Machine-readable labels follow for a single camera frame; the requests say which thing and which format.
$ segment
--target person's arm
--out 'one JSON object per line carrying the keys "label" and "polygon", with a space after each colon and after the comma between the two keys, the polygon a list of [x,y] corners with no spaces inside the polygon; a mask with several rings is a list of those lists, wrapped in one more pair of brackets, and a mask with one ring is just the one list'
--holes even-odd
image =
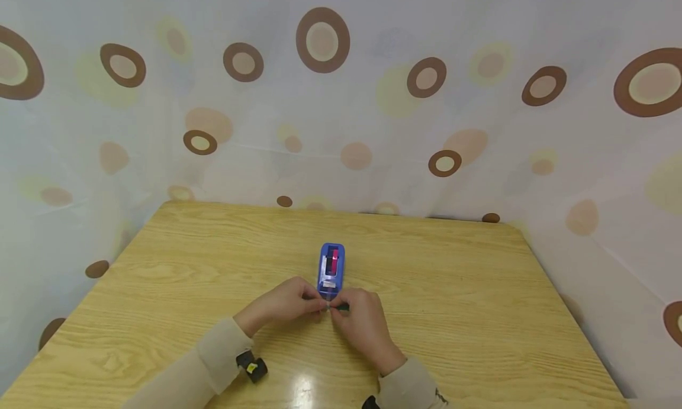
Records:
{"label": "person's arm", "polygon": [[[343,303],[350,306],[350,311],[336,309]],[[375,406],[380,409],[454,408],[440,394],[426,368],[417,359],[405,357],[395,345],[376,293],[346,288],[330,305],[333,323],[379,373],[380,392]]]}
{"label": "person's arm", "polygon": [[141,388],[123,409],[203,408],[237,377],[236,358],[251,349],[251,338],[260,328],[273,320],[293,320],[326,306],[327,302],[304,279],[286,280],[234,318],[221,320],[196,347]]}

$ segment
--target left hand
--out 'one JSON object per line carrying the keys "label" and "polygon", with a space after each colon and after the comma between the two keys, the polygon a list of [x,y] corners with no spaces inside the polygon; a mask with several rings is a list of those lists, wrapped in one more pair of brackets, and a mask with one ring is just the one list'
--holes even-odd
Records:
{"label": "left hand", "polygon": [[257,297],[234,316],[234,322],[248,337],[253,337],[265,324],[272,321],[294,320],[306,313],[327,308],[317,289],[304,278],[287,279]]}

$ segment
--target black wrist strap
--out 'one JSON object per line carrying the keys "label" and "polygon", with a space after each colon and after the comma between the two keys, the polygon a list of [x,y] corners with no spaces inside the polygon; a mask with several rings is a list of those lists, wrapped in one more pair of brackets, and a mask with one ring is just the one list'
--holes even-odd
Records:
{"label": "black wrist strap", "polygon": [[268,373],[268,366],[265,365],[265,361],[260,357],[256,359],[251,350],[238,355],[236,360],[237,365],[244,369],[246,375],[254,384],[259,382]]}
{"label": "black wrist strap", "polygon": [[381,409],[377,404],[377,399],[371,395],[367,397],[367,400],[362,404],[362,409]]}

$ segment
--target sleeve cuff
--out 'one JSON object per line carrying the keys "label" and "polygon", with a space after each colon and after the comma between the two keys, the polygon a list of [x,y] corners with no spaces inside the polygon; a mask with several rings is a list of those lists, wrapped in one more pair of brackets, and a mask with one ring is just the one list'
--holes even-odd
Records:
{"label": "sleeve cuff", "polygon": [[377,404],[381,409],[427,409],[436,395],[436,382],[417,359],[379,378]]}
{"label": "sleeve cuff", "polygon": [[239,373],[237,356],[250,350],[253,341],[232,318],[221,320],[197,344],[215,394],[221,394]]}

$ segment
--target right hand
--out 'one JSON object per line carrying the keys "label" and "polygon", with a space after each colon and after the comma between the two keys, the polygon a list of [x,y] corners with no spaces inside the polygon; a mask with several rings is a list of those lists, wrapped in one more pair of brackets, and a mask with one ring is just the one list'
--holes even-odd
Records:
{"label": "right hand", "polygon": [[[337,310],[336,307],[344,302],[350,306],[350,310]],[[407,361],[391,339],[381,300],[375,292],[344,288],[329,305],[333,323],[350,345],[376,367],[381,376],[388,375]]]}

